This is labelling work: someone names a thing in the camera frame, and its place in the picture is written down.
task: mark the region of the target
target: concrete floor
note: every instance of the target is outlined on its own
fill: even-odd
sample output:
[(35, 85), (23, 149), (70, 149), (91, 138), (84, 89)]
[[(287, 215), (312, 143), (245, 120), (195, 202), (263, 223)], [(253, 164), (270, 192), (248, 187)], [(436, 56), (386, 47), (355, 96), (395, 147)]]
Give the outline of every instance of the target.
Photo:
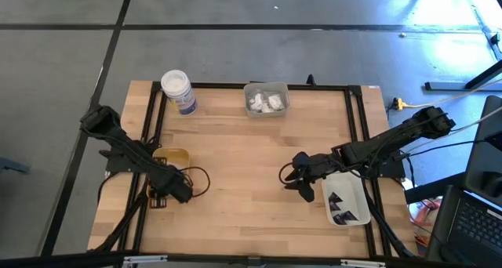
[[(471, 2), (132, 0), (125, 22), (473, 26), (478, 21)], [(113, 24), (121, 4), (122, 0), (0, 0), (0, 23)], [(478, 10), (493, 9), (489, 4), (484, 2)], [(499, 26), (492, 17), (486, 19), (489, 26)], [(399, 33), (123, 31), (100, 102), (122, 110), (129, 81), (158, 80), (176, 68), (186, 71), (192, 81), (303, 83), (312, 73), (323, 84), (379, 85), (386, 103), (395, 96), (407, 103), (426, 103), (455, 93), (425, 92), (424, 82), (468, 81), (496, 61), (481, 28), (469, 33), (408, 33), (406, 38)], [(0, 258), (38, 251), (110, 36), (110, 31), (0, 31), (4, 52), (0, 54), (4, 122), (0, 156), (31, 165), (28, 176), (9, 171), (0, 175), (4, 209)], [(440, 106), (462, 126), (479, 118), (489, 94), (480, 92)], [(390, 125), (414, 112), (391, 111)], [(475, 128), (438, 145), (468, 140), (474, 134)], [(106, 162), (97, 151), (105, 147), (95, 140), (88, 143), (56, 253), (85, 251)], [(469, 151), (466, 145), (414, 158), (417, 182), (463, 171)]]

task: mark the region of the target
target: white tray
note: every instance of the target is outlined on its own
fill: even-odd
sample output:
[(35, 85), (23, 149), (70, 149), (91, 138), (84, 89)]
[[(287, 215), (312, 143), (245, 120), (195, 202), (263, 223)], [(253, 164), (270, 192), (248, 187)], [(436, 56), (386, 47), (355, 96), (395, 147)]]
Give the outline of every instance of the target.
[[(342, 202), (337, 202), (336, 205), (340, 211), (331, 212), (329, 209), (328, 197), (331, 193), (335, 193), (341, 198)], [(369, 214), (368, 203), (362, 189), (361, 180), (352, 175), (350, 172), (334, 172), (328, 175), (322, 181), (322, 194), (324, 195), (324, 205), (326, 214), (330, 223), (335, 226), (357, 226), (369, 223), (371, 215)], [(351, 211), (357, 218), (357, 221), (347, 220), (347, 225), (339, 225), (333, 221), (336, 214), (341, 214), (346, 211)]]

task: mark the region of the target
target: wooden tabletop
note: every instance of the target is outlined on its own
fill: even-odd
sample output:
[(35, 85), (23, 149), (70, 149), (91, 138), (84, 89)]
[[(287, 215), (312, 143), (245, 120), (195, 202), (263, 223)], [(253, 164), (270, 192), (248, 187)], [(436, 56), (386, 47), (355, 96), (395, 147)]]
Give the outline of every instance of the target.
[[(150, 89), (150, 81), (132, 81), (129, 87), (122, 127), (133, 139), (140, 138)], [(388, 129), (384, 103), (380, 88), (363, 86), (362, 91), (369, 132), (374, 136)], [(248, 118), (240, 89), (195, 89), (195, 95), (198, 108), (188, 117), (168, 104), (161, 143), (188, 150), (191, 165), (209, 173), (211, 188), (187, 204), (170, 199), (166, 208), (148, 209), (142, 252), (368, 256), (363, 226), (329, 224), (320, 183), (313, 185), (315, 200), (307, 203), (278, 181), (278, 170), (296, 153), (328, 154), (330, 147), (351, 140), (342, 92), (289, 91), (291, 107), (282, 118)], [(362, 138), (355, 101), (353, 107), (358, 138)], [(189, 175), (195, 193), (206, 186), (203, 173), (194, 170)], [(131, 173), (121, 173), (104, 186), (89, 248), (104, 241), (123, 216), (130, 181)], [(387, 222), (406, 247), (416, 252), (402, 188), (389, 179), (379, 181)], [(378, 226), (372, 222), (381, 253)], [(127, 248), (132, 247), (135, 227), (134, 219)]]

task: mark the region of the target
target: white cable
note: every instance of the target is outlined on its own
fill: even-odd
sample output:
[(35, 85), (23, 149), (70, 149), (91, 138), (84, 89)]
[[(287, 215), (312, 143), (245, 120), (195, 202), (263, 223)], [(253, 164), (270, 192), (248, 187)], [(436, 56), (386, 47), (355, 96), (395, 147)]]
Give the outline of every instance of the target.
[(413, 151), (413, 150), (415, 150), (415, 149), (417, 149), (417, 148), (419, 148), (419, 147), (423, 147), (423, 146), (425, 146), (426, 144), (429, 144), (429, 143), (435, 142), (435, 141), (440, 140), (440, 139), (445, 139), (445, 138), (447, 138), (447, 137), (449, 137), (449, 136), (452, 136), (452, 135), (457, 134), (458, 132), (462, 132), (462, 131), (464, 131), (465, 129), (470, 128), (470, 127), (472, 127), (472, 126), (474, 126), (474, 125), (478, 124), (479, 122), (481, 122), (481, 121), (483, 121), (483, 120), (487, 119), (488, 117), (490, 117), (490, 116), (494, 115), (494, 114), (495, 114), (495, 113), (497, 113), (499, 110), (502, 110), (502, 107), (497, 108), (496, 110), (494, 110), (494, 111), (492, 111), (492, 112), (488, 113), (487, 115), (483, 116), (481, 119), (477, 120), (476, 122), (471, 123), (471, 124), (469, 124), (469, 125), (467, 125), (467, 126), (464, 126), (464, 127), (460, 128), (460, 129), (456, 130), (455, 132), (451, 132), (450, 134), (448, 134), (448, 135), (446, 135), (446, 136), (442, 136), (442, 137), (439, 137), (439, 138), (437, 138), (437, 139), (429, 140), (429, 141), (427, 141), (427, 142), (425, 142), (425, 143), (419, 144), (418, 146), (416, 146), (416, 147), (412, 148), (411, 150), (406, 151), (406, 153), (410, 153), (411, 151)]
[(457, 96), (451, 96), (449, 98), (445, 98), (445, 99), (442, 99), (442, 100), (437, 100), (435, 102), (431, 102), (431, 103), (422, 103), (422, 104), (417, 104), (417, 105), (412, 105), (412, 104), (406, 104), (404, 107), (412, 107), (412, 108), (418, 108), (418, 107), (428, 107), (428, 106), (431, 106), (431, 105), (435, 105), (435, 104), (438, 104), (438, 103), (444, 103), (445, 101), (448, 101), (448, 100), (454, 100), (454, 99), (458, 99), (458, 98), (461, 98), (462, 96), (467, 96), (467, 95), (470, 95), (472, 94), (473, 92), (477, 92), (478, 90), (480, 89), (483, 89), (483, 88), (486, 88), (490, 85), (493, 85), (493, 84), (496, 84), (498, 82), (502, 81), (502, 79), (499, 79), (499, 80), (496, 80), (496, 81), (493, 81), (491, 83), (488, 83), (488, 84), (484, 84), (484, 85), (481, 85), (479, 86), (478, 88), (476, 89), (473, 89), (469, 92), (465, 92), (463, 94), (460, 94), (460, 95), (457, 95)]

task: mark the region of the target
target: laptop keyboard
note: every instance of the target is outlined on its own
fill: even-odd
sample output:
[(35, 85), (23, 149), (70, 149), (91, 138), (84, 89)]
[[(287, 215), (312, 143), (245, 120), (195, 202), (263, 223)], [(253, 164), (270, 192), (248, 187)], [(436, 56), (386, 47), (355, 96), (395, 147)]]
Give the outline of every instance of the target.
[(490, 215), (486, 207), (460, 199), (453, 229), (502, 253), (502, 220)]

